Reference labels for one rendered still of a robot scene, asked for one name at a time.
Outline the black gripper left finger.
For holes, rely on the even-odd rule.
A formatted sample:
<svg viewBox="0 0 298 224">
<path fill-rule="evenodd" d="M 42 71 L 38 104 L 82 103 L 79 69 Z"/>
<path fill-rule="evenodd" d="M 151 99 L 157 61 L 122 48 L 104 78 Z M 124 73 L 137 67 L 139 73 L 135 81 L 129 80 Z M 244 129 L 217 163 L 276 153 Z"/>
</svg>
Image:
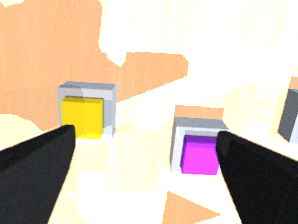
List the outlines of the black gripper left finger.
<svg viewBox="0 0 298 224">
<path fill-rule="evenodd" d="M 0 150 L 0 224 L 48 224 L 69 173 L 75 125 Z"/>
</svg>

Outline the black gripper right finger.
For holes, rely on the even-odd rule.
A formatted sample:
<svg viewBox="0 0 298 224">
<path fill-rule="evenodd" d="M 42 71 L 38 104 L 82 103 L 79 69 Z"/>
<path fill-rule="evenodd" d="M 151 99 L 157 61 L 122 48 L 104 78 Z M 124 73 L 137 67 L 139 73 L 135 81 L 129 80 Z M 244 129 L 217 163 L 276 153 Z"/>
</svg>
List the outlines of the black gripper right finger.
<svg viewBox="0 0 298 224">
<path fill-rule="evenodd" d="M 215 153 L 241 224 L 298 224 L 298 160 L 231 131 Z"/>
</svg>

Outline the blue button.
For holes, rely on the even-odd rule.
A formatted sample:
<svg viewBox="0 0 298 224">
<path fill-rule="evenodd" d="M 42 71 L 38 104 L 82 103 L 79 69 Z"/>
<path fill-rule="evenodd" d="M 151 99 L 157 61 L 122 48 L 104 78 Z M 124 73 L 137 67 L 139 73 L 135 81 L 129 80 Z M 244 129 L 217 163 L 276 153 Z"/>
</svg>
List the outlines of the blue button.
<svg viewBox="0 0 298 224">
<path fill-rule="evenodd" d="M 298 89 L 288 88 L 277 134 L 288 143 L 298 144 Z"/>
</svg>

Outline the yellow button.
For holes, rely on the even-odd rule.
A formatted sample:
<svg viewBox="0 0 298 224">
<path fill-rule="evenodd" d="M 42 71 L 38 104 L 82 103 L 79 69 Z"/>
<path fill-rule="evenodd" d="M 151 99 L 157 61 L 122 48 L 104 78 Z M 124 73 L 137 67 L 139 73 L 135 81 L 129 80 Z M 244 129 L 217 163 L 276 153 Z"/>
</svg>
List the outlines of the yellow button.
<svg viewBox="0 0 298 224">
<path fill-rule="evenodd" d="M 111 143 L 116 131 L 116 83 L 66 81 L 57 88 L 59 127 L 76 139 Z"/>
</svg>

